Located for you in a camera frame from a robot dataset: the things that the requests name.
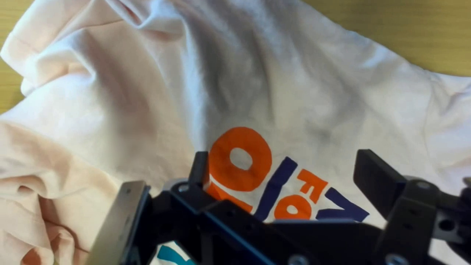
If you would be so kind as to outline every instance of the wooden table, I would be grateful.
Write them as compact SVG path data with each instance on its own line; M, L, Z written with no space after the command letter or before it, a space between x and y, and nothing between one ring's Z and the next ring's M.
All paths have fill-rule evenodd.
M307 0L348 30L361 32L426 69L471 75L470 0ZM30 0L0 0L0 44ZM0 113L22 97L21 78L0 62Z

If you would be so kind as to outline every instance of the white t-shirt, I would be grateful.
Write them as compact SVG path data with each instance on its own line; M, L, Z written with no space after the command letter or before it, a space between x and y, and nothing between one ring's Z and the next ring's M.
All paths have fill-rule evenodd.
M383 225L358 149L452 194L471 172L471 78L298 0L37 0L2 56L27 97L0 116L0 264L84 262L123 181L159 190L198 150L212 194L265 221Z

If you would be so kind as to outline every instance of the wooden surface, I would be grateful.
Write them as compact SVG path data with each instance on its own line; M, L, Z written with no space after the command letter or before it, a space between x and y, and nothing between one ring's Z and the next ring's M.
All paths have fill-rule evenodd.
M471 75L471 0L307 0L348 30L410 62ZM0 44L31 0L0 0ZM21 100L21 78L0 62L0 113Z

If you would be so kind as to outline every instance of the t-shirt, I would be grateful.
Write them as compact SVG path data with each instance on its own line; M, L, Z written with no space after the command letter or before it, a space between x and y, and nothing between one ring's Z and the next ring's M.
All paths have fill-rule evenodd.
M358 149L451 194L471 172L471 78L299 0L36 0L2 57L25 100L0 116L0 264L83 264L121 183L156 194L199 150L208 191L267 222L383 227Z

